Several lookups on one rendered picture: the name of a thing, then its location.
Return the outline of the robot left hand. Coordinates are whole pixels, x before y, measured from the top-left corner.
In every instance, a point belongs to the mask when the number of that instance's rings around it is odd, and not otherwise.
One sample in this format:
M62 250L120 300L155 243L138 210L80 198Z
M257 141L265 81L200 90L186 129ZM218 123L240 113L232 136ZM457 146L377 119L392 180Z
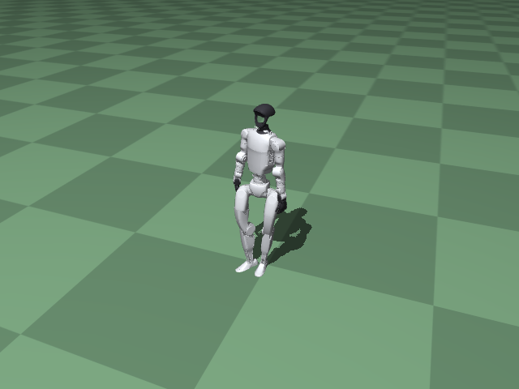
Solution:
M287 202L286 202L286 198L281 200L280 195L277 196L277 200L279 201L279 203L278 203L278 207L277 207L276 211L279 209L277 214L280 214L287 208Z

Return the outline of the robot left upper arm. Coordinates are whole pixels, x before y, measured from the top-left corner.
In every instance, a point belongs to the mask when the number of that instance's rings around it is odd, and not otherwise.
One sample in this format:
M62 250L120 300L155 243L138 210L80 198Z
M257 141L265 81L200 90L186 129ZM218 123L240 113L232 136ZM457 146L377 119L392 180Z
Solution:
M285 142L282 139L273 137L270 139L271 149L274 151L274 160L276 167L273 167L272 175L280 177L280 171L284 168L285 162Z

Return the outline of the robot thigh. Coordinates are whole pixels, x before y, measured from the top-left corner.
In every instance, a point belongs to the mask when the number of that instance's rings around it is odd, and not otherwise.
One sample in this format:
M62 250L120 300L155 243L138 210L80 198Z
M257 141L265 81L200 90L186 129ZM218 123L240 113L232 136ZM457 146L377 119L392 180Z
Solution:
M249 197L250 195L250 184L241 185L236 191L235 195L235 207L234 214L236 221L238 223L238 227L242 230L243 233L250 236L255 231L255 226L248 222L249 216Z
M269 187L267 191L267 198L264 206L264 227L262 234L272 235L273 226L277 217L279 201L277 200L277 192L273 188ZM276 211L276 212L275 212Z

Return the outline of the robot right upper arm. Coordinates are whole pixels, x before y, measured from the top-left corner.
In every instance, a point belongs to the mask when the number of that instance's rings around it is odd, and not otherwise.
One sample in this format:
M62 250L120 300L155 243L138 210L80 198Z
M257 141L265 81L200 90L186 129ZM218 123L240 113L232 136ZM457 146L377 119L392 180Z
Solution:
M245 163L247 161L247 134L251 129L253 128L246 128L241 132L241 151L236 155L236 160L240 161L241 163Z

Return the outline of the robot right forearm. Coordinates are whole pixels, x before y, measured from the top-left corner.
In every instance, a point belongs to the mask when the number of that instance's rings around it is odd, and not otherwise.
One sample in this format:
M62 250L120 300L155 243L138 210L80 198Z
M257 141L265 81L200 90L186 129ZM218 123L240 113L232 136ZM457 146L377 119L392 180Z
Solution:
M241 176L243 173L243 168L245 167L245 163L241 163L240 161L236 160L236 167L234 171L234 180L237 178L239 179L239 182L241 181Z

